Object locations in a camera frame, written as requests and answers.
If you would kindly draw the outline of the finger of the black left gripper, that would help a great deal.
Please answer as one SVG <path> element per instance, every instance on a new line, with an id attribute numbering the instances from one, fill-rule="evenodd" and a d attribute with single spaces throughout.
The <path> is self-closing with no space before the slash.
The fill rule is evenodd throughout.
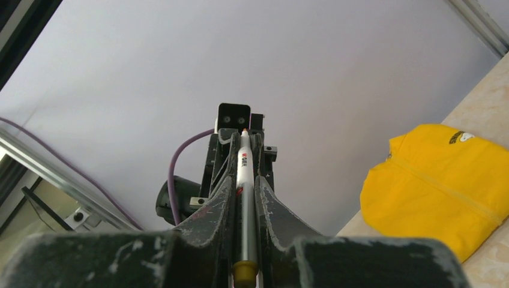
<path id="1" fill-rule="evenodd" d="M 253 155 L 253 173 L 254 178 L 257 178 L 264 176 L 265 172 L 264 134 L 261 131 L 249 131 L 249 136 Z"/>
<path id="2" fill-rule="evenodd" d="M 214 191 L 226 171 L 231 137 L 237 132 L 238 129 L 236 128 L 220 128 L 218 133 L 211 136 L 211 147 L 214 156 L 212 159 L 211 191 Z"/>

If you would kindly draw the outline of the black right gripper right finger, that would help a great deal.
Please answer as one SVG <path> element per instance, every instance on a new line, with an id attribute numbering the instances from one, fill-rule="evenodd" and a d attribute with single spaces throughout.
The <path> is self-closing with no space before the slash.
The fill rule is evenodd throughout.
<path id="1" fill-rule="evenodd" d="M 330 237 L 255 180 L 262 287 L 469 287 L 459 261 L 429 238 Z"/>

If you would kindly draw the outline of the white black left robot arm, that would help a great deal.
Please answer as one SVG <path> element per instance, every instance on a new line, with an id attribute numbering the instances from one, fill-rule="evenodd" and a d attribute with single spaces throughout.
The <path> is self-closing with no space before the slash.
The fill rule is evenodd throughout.
<path id="1" fill-rule="evenodd" d="M 264 138 L 264 119 L 265 115 L 252 113 L 250 116 L 250 134 L 260 134 Z M 183 150 L 195 141 L 208 138 L 208 149 L 201 183 L 176 176 L 176 162 Z M 263 146 L 261 160 L 255 158 L 261 174 L 266 178 L 270 187 L 274 189 L 273 162 L 277 158 L 277 148 L 275 146 Z M 180 222 L 189 218 L 194 212 L 201 208 L 215 192 L 218 182 L 226 171 L 227 153 L 229 152 L 229 143 L 222 144 L 219 141 L 218 132 L 215 129 L 201 132 L 181 144 L 170 161 L 169 172 L 173 172 L 173 188 L 170 192 L 167 181 L 161 187 L 155 202 L 156 214 L 163 218 L 167 223 L 176 226 L 174 214 L 178 214 Z M 178 212 L 173 212 L 171 203 L 176 203 Z"/>

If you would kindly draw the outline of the white marker pen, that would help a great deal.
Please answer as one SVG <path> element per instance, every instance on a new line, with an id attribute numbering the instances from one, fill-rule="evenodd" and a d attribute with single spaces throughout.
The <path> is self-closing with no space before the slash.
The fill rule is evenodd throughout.
<path id="1" fill-rule="evenodd" d="M 236 250 L 232 266 L 234 287 L 256 287 L 258 277 L 258 237 L 255 215 L 255 177 L 250 136 L 243 130 L 236 170 Z"/>

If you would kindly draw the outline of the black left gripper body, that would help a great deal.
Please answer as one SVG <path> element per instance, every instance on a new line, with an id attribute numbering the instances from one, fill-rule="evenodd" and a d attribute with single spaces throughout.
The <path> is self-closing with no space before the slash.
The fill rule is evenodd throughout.
<path id="1" fill-rule="evenodd" d="M 221 177 L 229 170 L 228 165 L 233 165 L 233 180 L 237 181 L 237 171 L 251 163 L 253 168 L 253 179 L 263 176 L 274 188 L 273 164 L 277 159 L 277 148 L 264 144 L 265 115 L 261 113 L 250 113 L 249 115 L 230 116 L 226 113 L 219 113 L 216 117 L 214 128 L 209 137 L 208 152 L 200 185 L 199 196 L 210 198 L 214 189 L 218 186 Z M 251 143 L 251 156 L 241 151 L 241 139 L 234 144 L 235 152 L 231 152 L 231 136 L 248 132 Z"/>

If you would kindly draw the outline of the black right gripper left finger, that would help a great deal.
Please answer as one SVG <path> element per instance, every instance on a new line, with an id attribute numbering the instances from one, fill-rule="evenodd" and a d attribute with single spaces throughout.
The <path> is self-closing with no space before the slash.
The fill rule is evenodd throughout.
<path id="1" fill-rule="evenodd" d="M 171 230 L 47 233 L 24 240 L 2 287 L 230 287 L 235 181 Z"/>

